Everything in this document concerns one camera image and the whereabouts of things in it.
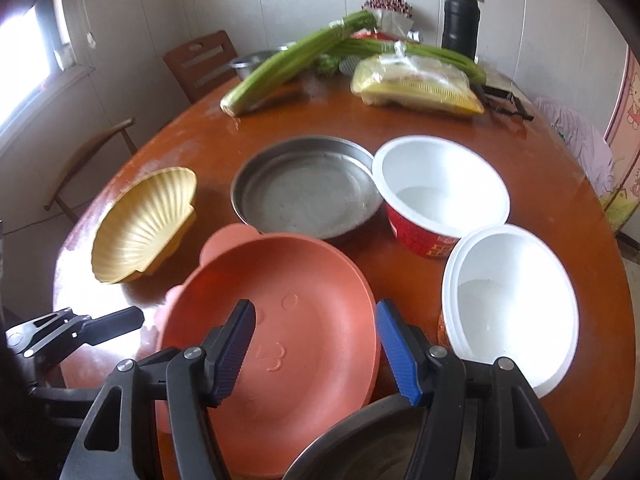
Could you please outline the steel mixing bowl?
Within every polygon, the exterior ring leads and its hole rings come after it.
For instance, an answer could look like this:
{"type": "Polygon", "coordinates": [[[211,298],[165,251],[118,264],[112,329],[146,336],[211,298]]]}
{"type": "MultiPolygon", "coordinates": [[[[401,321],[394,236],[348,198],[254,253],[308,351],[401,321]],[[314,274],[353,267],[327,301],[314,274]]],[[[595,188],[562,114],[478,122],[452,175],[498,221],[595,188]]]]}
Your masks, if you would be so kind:
{"type": "Polygon", "coordinates": [[[400,394],[346,417],[308,445],[287,479],[402,479],[409,468],[425,408],[400,394]]]}

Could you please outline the red paper bowl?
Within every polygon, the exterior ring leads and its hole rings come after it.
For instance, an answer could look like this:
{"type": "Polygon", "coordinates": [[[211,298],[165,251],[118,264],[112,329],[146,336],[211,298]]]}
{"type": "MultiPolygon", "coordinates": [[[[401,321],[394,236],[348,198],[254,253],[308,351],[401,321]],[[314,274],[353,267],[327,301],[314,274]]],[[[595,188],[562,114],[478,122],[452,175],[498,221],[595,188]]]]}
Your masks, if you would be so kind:
{"type": "Polygon", "coordinates": [[[373,157],[372,177],[394,237],[423,258],[446,258],[462,238],[509,218],[510,194],[497,170],[438,136],[386,142],[373,157]]]}
{"type": "Polygon", "coordinates": [[[454,245],[442,276],[442,322],[456,356],[511,359],[538,398],[562,382],[577,350],[570,277],[545,242],[512,224],[454,245]]]}

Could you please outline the yellow shell-shaped plate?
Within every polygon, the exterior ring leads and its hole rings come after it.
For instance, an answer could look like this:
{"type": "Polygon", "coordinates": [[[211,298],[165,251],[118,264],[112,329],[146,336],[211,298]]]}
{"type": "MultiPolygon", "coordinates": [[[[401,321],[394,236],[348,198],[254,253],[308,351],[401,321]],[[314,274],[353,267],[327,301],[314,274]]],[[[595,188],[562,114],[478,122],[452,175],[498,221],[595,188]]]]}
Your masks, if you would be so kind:
{"type": "Polygon", "coordinates": [[[198,178],[186,167],[157,170],[120,194],[96,231],[91,266],[104,284],[151,275],[178,249],[196,219],[198,178]]]}

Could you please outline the terracotta bear-shaped plate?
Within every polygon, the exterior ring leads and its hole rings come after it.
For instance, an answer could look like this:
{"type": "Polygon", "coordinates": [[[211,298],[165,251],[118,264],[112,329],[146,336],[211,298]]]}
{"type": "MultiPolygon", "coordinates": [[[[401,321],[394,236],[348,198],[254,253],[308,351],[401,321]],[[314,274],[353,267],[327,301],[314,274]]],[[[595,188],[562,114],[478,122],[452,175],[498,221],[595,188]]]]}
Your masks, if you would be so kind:
{"type": "Polygon", "coordinates": [[[210,411],[235,477],[284,475],[318,437],[368,404],[380,362],[374,298],[356,264],[309,236],[233,223],[157,311],[156,346],[186,348],[241,299],[256,328],[231,396],[210,411]]]}

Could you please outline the steel round pan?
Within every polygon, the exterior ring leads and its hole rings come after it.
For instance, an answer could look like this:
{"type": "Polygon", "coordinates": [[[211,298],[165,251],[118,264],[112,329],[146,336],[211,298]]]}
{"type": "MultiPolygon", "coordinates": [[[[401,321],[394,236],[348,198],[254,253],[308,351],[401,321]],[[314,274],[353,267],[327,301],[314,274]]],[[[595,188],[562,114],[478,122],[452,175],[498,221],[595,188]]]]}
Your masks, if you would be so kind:
{"type": "Polygon", "coordinates": [[[382,205],[372,162],[373,155],[355,142],[298,136],[268,146],[239,169],[231,205],[259,232],[336,240],[367,223],[382,205]]]}

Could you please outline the window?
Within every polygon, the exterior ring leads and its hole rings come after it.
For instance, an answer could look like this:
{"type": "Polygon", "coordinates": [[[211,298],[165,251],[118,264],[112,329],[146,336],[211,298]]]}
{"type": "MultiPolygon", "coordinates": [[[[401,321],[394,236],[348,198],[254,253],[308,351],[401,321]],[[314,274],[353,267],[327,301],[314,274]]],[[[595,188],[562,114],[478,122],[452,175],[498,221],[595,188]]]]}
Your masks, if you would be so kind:
{"type": "Polygon", "coordinates": [[[47,106],[94,67],[73,45],[63,0],[38,0],[1,24],[1,130],[47,106]]]}

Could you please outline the pink cloth on chair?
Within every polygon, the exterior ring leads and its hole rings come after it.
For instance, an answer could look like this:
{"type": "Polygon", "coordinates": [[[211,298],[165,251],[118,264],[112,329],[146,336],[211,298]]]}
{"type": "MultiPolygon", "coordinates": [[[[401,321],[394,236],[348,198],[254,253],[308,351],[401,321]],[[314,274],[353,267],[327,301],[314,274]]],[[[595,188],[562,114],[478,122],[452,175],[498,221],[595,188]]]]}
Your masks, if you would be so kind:
{"type": "Polygon", "coordinates": [[[560,102],[537,96],[534,104],[559,133],[570,154],[577,160],[597,196],[613,191],[613,153],[602,133],[571,108],[560,102]]]}

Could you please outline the brown slatted wooden chair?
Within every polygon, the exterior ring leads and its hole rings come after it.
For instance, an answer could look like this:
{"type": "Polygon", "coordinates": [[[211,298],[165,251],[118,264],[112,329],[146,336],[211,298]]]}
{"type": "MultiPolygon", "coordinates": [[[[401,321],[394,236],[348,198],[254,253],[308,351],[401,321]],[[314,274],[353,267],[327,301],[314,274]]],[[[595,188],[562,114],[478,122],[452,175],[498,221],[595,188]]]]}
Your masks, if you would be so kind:
{"type": "Polygon", "coordinates": [[[191,104],[235,77],[230,67],[234,58],[235,48],[224,30],[192,39],[163,56],[191,104]]]}

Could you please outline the pink cartoon door curtain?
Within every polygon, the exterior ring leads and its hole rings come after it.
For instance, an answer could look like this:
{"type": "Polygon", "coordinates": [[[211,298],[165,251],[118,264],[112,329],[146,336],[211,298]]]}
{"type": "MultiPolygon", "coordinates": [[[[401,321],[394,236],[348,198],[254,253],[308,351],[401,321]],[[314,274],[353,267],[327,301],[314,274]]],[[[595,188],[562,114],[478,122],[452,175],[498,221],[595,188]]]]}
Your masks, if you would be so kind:
{"type": "Polygon", "coordinates": [[[600,202],[614,232],[639,207],[639,133],[639,61],[628,50],[620,95],[605,133],[613,155],[613,187],[600,202]]]}

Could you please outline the black folding stand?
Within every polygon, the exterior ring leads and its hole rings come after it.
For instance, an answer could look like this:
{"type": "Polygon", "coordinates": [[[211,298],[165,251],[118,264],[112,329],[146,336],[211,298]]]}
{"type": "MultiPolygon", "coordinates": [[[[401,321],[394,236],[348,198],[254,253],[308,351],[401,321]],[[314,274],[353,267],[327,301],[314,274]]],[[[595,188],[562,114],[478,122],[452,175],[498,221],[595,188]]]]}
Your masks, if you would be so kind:
{"type": "Polygon", "coordinates": [[[521,99],[514,96],[509,90],[491,87],[487,84],[471,84],[471,89],[486,110],[503,116],[519,117],[523,122],[534,120],[534,116],[529,114],[521,99]]]}

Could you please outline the steel bowl at rear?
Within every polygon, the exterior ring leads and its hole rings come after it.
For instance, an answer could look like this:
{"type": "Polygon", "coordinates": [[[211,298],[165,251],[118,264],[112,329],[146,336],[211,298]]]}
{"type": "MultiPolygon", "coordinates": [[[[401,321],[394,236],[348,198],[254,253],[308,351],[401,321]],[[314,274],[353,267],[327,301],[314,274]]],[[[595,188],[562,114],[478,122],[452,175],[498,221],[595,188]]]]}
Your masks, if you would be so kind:
{"type": "Polygon", "coordinates": [[[262,63],[265,63],[267,60],[272,58],[273,55],[285,51],[287,48],[287,46],[281,46],[275,49],[238,56],[229,62],[229,67],[235,71],[236,76],[241,80],[244,80],[250,76],[254,70],[257,70],[262,63]]]}

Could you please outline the bagged yellow noodles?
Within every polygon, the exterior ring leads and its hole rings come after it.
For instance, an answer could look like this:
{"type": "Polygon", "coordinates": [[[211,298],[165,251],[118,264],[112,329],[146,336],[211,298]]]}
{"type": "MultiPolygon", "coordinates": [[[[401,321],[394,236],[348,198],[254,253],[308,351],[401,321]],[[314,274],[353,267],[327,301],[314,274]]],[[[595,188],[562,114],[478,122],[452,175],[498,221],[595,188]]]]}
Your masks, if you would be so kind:
{"type": "Polygon", "coordinates": [[[371,55],[361,60],[350,91],[367,105],[400,105],[419,112],[473,116],[484,106],[457,67],[436,58],[395,54],[371,55]]]}

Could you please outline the celery bunch front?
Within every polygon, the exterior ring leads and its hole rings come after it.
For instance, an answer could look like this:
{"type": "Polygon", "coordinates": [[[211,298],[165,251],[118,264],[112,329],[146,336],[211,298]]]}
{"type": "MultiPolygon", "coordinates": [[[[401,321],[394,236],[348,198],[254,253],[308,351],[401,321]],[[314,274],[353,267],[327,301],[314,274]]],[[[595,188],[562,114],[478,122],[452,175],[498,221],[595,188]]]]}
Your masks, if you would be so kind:
{"type": "Polygon", "coordinates": [[[354,32],[372,29],[375,25],[374,15],[368,10],[360,10],[299,39],[284,51],[271,55],[225,94],[219,103],[221,110],[231,117],[244,115],[318,56],[328,53],[354,32]]]}

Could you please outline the celery bunch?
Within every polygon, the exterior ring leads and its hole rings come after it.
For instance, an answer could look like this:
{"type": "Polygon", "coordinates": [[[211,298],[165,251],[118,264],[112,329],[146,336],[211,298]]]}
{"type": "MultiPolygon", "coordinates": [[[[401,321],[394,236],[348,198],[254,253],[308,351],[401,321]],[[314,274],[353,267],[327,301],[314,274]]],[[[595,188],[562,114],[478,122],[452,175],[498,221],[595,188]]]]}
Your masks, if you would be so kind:
{"type": "Polygon", "coordinates": [[[375,25],[374,15],[368,10],[360,10],[299,39],[284,51],[271,55],[225,94],[219,103],[221,110],[231,117],[244,115],[318,56],[328,53],[354,32],[372,29],[375,25]]]}
{"type": "Polygon", "coordinates": [[[457,67],[468,77],[471,84],[486,84],[486,73],[473,60],[467,56],[440,47],[426,46],[425,44],[413,44],[405,41],[388,41],[368,38],[348,38],[328,51],[329,55],[358,56],[368,58],[378,54],[405,54],[420,56],[421,58],[436,58],[439,62],[457,67]]]}

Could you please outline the celery bunch rear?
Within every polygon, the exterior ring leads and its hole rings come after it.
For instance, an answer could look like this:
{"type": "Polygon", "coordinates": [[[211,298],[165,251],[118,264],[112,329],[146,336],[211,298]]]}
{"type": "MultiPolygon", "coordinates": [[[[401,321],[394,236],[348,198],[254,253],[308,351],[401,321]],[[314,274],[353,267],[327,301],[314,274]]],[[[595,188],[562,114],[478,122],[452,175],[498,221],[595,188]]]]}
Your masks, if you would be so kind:
{"type": "Polygon", "coordinates": [[[420,56],[421,58],[436,58],[439,62],[457,67],[468,77],[471,84],[486,84],[486,73],[473,60],[467,56],[440,47],[426,46],[425,44],[413,44],[405,41],[388,41],[368,38],[348,38],[328,51],[329,55],[358,56],[368,58],[378,54],[405,54],[420,56]]]}

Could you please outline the black thermos bottle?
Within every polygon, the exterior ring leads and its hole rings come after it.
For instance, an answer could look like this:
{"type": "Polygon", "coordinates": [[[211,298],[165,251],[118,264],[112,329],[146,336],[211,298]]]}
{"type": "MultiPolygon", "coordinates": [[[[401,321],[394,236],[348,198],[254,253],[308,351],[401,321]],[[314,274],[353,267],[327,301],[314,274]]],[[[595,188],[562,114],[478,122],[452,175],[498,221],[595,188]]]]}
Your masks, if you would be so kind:
{"type": "Polygon", "coordinates": [[[480,4],[476,0],[445,0],[442,47],[475,60],[480,4]]]}

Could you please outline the dried flower bouquet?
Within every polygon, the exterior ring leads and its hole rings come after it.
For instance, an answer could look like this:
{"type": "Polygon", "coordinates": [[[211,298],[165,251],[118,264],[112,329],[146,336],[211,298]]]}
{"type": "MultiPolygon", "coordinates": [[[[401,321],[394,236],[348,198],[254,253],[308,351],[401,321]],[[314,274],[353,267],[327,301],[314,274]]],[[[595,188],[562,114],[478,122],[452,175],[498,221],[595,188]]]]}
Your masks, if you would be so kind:
{"type": "Polygon", "coordinates": [[[374,15],[383,34],[402,38],[413,28],[413,8],[406,0],[366,0],[362,8],[374,15]]]}

